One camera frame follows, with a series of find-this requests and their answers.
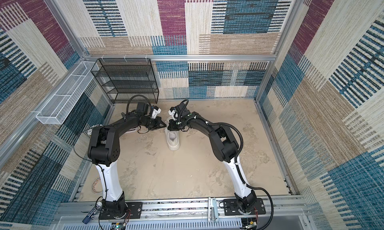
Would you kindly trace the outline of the white shoelace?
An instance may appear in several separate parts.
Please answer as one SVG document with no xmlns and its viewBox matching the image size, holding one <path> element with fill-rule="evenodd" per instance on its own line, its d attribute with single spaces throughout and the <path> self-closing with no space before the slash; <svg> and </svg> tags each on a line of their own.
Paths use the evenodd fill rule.
<svg viewBox="0 0 384 230">
<path fill-rule="evenodd" d="M 169 140 L 172 140 L 172 141 L 174 141 L 174 140 L 176 140 L 176 139 L 178 139 L 179 138 L 179 132 L 178 131 L 170 131 L 169 129 L 168 129 L 168 127 L 166 127 L 166 129 L 165 129 L 165 133 L 166 133 L 166 137 L 167 137 L 167 139 L 169 139 Z"/>
</svg>

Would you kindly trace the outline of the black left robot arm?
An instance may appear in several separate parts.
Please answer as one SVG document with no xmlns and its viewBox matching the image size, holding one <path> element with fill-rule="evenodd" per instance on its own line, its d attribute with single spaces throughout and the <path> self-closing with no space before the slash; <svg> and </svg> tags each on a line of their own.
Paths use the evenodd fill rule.
<svg viewBox="0 0 384 230">
<path fill-rule="evenodd" d="M 110 125 L 94 127 L 88 148 L 88 158 L 96 166 L 103 187 L 102 214 L 121 219 L 128 214 L 125 194 L 120 185 L 117 160 L 121 153 L 120 137 L 131 129 L 145 127 L 154 131 L 166 127 L 159 117 L 161 109 L 138 103 L 133 111 L 122 113 L 122 118 Z"/>
</svg>

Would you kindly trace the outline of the white sneaker shoe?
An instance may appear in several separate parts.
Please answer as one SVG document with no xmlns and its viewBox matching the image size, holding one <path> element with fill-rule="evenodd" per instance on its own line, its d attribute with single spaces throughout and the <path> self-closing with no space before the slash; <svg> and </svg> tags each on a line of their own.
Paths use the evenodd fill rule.
<svg viewBox="0 0 384 230">
<path fill-rule="evenodd" d="M 166 140 L 168 147 L 171 151 L 177 151 L 180 148 L 180 136 L 178 131 L 170 131 L 168 128 L 165 129 Z"/>
</svg>

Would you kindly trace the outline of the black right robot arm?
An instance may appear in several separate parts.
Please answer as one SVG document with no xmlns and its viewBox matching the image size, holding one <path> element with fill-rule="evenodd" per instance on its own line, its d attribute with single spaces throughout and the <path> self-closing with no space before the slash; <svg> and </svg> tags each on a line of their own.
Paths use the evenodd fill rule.
<svg viewBox="0 0 384 230">
<path fill-rule="evenodd" d="M 246 213 L 249 203 L 248 195 L 253 191 L 248 189 L 246 178 L 243 177 L 243 170 L 240 163 L 240 153 L 244 146 L 244 139 L 240 131 L 228 123 L 213 123 L 203 118 L 197 112 L 190 112 L 187 109 L 188 100 L 183 100 L 179 105 L 170 108 L 169 114 L 172 119 L 169 122 L 168 130 L 183 131 L 185 127 L 195 129 L 209 140 L 215 157 L 223 162 L 230 174 L 234 188 L 237 206 L 241 213 Z"/>
</svg>

